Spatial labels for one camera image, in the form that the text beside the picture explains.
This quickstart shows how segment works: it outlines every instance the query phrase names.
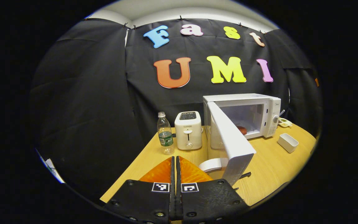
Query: wooden table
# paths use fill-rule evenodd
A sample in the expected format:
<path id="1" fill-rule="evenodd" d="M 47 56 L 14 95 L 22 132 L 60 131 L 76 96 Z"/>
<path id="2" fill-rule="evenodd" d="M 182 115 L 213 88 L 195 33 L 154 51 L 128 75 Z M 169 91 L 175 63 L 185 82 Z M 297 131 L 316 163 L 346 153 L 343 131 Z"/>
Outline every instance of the wooden table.
<path id="1" fill-rule="evenodd" d="M 299 142 L 294 152 L 288 153 L 277 143 L 280 134 L 283 133 L 289 134 Z M 160 142 L 156 133 L 100 200 L 107 203 L 126 180 L 139 180 L 168 157 L 182 156 L 197 166 L 208 159 L 205 132 L 203 132 L 203 147 L 201 149 L 180 150 L 177 148 L 175 138 L 173 141 L 175 152 L 169 156 L 164 155 L 159 151 Z M 238 187 L 236 192 L 247 205 L 251 206 L 264 199 L 285 182 L 292 180 L 300 172 L 310 157 L 316 139 L 304 129 L 293 124 L 287 128 L 278 126 L 273 137 L 253 138 L 249 139 L 249 142 L 257 152 L 244 172 L 251 172 L 251 176 L 240 179 L 233 185 L 233 188 Z"/>

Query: white toaster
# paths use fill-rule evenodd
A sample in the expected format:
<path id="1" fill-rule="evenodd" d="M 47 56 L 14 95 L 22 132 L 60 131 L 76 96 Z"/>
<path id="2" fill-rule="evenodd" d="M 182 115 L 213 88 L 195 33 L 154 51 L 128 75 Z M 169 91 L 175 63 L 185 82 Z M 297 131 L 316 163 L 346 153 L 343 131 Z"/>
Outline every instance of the white toaster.
<path id="1" fill-rule="evenodd" d="M 178 149 L 199 149 L 203 146 L 200 114 L 197 111 L 180 112 L 175 119 Z"/>

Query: bottle label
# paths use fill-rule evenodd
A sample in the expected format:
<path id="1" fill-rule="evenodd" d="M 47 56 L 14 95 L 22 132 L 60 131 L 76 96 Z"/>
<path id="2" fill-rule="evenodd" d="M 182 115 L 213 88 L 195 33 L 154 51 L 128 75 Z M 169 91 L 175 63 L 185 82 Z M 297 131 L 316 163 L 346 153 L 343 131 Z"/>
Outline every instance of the bottle label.
<path id="1" fill-rule="evenodd" d="M 159 141 L 162 146 L 170 146 L 173 144 L 172 133 L 171 132 L 162 132 L 158 135 Z"/>

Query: white container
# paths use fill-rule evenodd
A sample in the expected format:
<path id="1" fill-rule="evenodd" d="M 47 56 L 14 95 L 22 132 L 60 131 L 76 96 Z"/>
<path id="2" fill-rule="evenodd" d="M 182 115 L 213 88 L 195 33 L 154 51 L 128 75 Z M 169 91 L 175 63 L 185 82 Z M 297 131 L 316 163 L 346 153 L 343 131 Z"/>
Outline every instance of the white container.
<path id="1" fill-rule="evenodd" d="M 288 153 L 291 153 L 298 146 L 299 142 L 291 137 L 289 134 L 284 133 L 280 135 L 277 143 L 280 144 Z"/>

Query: bottle cap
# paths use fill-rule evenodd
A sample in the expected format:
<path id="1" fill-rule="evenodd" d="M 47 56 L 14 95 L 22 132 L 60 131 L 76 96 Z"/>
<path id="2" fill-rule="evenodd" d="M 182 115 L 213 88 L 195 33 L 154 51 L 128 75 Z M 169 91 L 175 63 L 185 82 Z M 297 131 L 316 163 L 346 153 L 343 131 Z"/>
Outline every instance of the bottle cap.
<path id="1" fill-rule="evenodd" d="M 159 118 L 164 118 L 165 117 L 165 112 L 158 112 L 158 117 Z"/>

